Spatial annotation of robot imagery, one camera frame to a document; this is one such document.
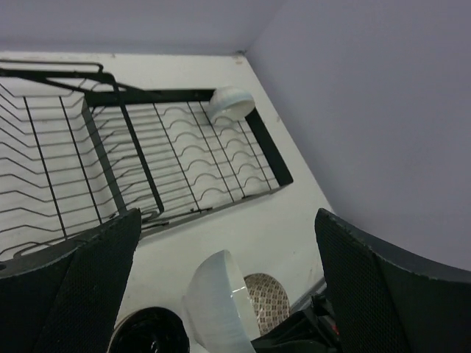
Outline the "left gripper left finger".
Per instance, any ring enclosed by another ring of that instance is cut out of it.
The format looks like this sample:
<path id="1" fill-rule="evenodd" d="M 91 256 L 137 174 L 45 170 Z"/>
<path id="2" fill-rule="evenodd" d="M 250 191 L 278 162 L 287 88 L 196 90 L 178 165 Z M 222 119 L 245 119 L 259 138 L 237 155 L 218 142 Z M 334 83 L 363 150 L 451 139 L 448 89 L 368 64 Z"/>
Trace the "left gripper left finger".
<path id="1" fill-rule="evenodd" d="M 1 263 L 2 352 L 106 352 L 141 212 Z"/>

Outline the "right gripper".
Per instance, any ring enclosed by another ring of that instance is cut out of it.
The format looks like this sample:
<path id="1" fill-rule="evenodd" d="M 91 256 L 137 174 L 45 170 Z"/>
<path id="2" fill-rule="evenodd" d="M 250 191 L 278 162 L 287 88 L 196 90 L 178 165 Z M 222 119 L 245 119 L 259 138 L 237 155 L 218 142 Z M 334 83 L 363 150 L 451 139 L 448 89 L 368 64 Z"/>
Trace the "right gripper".
<path id="1" fill-rule="evenodd" d="M 305 309 L 253 340 L 252 346 L 256 352 L 340 352 L 339 331 L 326 295 L 312 296 Z"/>

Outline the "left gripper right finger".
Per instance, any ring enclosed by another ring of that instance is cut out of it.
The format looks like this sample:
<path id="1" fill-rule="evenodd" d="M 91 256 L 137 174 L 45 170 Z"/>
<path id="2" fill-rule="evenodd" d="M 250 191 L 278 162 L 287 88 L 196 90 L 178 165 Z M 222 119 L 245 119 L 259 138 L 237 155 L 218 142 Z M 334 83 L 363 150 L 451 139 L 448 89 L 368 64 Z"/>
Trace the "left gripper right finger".
<path id="1" fill-rule="evenodd" d="M 314 229 L 344 352 L 469 352 L 470 272 L 421 257 L 326 209 Z"/>

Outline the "brown patterned bowl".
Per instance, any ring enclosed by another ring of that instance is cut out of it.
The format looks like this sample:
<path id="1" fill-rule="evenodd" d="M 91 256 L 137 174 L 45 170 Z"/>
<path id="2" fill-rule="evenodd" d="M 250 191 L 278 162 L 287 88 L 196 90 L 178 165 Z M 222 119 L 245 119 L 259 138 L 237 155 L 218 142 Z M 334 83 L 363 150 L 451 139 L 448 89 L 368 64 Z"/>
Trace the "brown patterned bowl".
<path id="1" fill-rule="evenodd" d="M 290 303 L 284 287 L 264 273 L 244 277 L 261 335 L 272 331 L 290 316 Z"/>

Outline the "tan black bowl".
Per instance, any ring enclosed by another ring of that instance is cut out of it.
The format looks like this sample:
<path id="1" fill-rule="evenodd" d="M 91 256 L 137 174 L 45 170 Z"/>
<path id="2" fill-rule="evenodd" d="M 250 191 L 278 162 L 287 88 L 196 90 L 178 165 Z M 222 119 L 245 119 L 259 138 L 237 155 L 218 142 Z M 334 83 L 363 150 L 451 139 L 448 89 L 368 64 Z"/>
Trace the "tan black bowl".
<path id="1" fill-rule="evenodd" d="M 181 317 L 163 307 L 147 307 L 124 318 L 115 328 L 107 352 L 190 352 Z"/>

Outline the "white bowl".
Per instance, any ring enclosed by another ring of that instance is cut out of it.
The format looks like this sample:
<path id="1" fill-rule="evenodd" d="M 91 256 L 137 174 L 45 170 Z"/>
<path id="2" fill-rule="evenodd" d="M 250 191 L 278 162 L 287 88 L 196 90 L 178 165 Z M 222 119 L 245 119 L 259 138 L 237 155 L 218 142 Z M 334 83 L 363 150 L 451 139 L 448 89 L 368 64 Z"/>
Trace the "white bowl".
<path id="1" fill-rule="evenodd" d="M 183 297 L 195 340 L 208 352 L 254 352 L 261 336 L 244 277 L 228 250 L 204 260 Z"/>
<path id="2" fill-rule="evenodd" d="M 255 100 L 248 90 L 226 86 L 214 90 L 208 105 L 208 118 L 211 122 L 219 117 L 238 121 L 246 118 L 254 109 Z"/>

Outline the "white bowl back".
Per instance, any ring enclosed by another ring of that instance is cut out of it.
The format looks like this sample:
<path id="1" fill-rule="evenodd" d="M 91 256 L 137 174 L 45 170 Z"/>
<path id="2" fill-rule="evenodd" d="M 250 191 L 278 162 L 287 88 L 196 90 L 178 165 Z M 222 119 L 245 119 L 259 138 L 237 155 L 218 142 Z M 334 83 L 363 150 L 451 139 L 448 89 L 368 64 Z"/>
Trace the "white bowl back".
<path id="1" fill-rule="evenodd" d="M 219 117 L 238 121 L 246 118 L 254 109 L 255 100 L 248 90 L 226 86 L 214 90 L 208 105 L 208 118 L 211 122 Z"/>

